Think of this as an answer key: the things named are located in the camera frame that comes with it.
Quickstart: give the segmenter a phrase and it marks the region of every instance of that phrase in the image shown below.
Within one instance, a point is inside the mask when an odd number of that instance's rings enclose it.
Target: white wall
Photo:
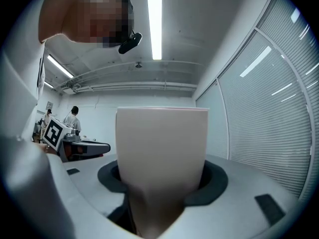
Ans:
[[[195,107],[195,102],[190,97],[190,93],[177,91],[84,92],[64,95],[57,118],[63,120],[73,106],[79,108],[77,117],[81,122],[81,135],[108,143],[111,146],[110,154],[114,154],[116,153],[115,116],[117,107]]]
[[[58,114],[58,109],[60,107],[62,96],[57,92],[51,90],[48,86],[44,85],[43,93],[40,97],[37,105],[36,118],[35,121],[38,122],[43,115],[47,112],[46,105],[48,102],[53,103],[52,116],[56,117]]]
[[[241,1],[231,27],[199,79],[197,90],[193,94],[195,100],[213,82],[217,74],[244,41],[261,14],[266,2],[267,0]]]

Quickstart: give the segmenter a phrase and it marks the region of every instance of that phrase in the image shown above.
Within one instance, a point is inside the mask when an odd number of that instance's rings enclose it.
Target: person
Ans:
[[[49,119],[50,119],[50,114],[51,114],[51,109],[48,109],[47,113],[45,113],[42,117],[42,123],[41,123],[41,137],[40,140],[43,141],[43,134],[45,131],[46,126],[49,123]]]
[[[19,118],[1,121],[0,135],[30,141],[45,80],[48,39],[63,34],[73,42],[110,47],[129,39],[133,24],[130,0],[33,0],[0,51],[0,118]]]
[[[81,131],[81,123],[79,119],[76,117],[79,113],[79,108],[77,106],[73,106],[71,110],[71,114],[64,119],[64,123],[69,127],[77,129],[79,132]]]

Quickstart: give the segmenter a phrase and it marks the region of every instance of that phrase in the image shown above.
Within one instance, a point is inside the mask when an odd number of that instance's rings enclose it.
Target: dark hair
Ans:
[[[116,31],[115,36],[106,38],[106,46],[115,47],[121,45],[123,42],[127,41],[132,33],[134,28],[134,8],[131,3],[131,0],[122,0],[124,5],[122,8],[122,22],[120,22],[121,31]]]
[[[72,114],[78,114],[79,113],[79,108],[77,106],[73,106],[72,110],[71,110]]]

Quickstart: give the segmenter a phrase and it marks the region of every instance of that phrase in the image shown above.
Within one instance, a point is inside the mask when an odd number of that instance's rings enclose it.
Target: ceiling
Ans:
[[[161,61],[152,59],[147,0],[131,1],[134,30],[143,35],[138,47],[121,55],[118,48],[103,49],[55,36],[45,44],[46,82],[57,91],[68,82],[77,92],[136,88],[192,92],[241,0],[163,0]],[[75,77],[65,76],[47,59],[48,54]],[[136,68],[136,62],[142,68]]]

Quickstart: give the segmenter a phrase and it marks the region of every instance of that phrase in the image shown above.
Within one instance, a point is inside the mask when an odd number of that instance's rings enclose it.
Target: window blinds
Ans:
[[[314,162],[302,200],[310,197],[319,177],[319,49],[318,42],[298,9],[289,0],[272,0],[257,28],[287,55],[306,88],[315,120]]]
[[[305,97],[285,58],[254,32],[219,83],[230,159],[263,170],[298,196],[308,172],[311,127]]]
[[[224,105],[217,82],[215,82],[207,92],[196,101],[196,106],[209,108],[206,153],[227,158],[227,123]]]

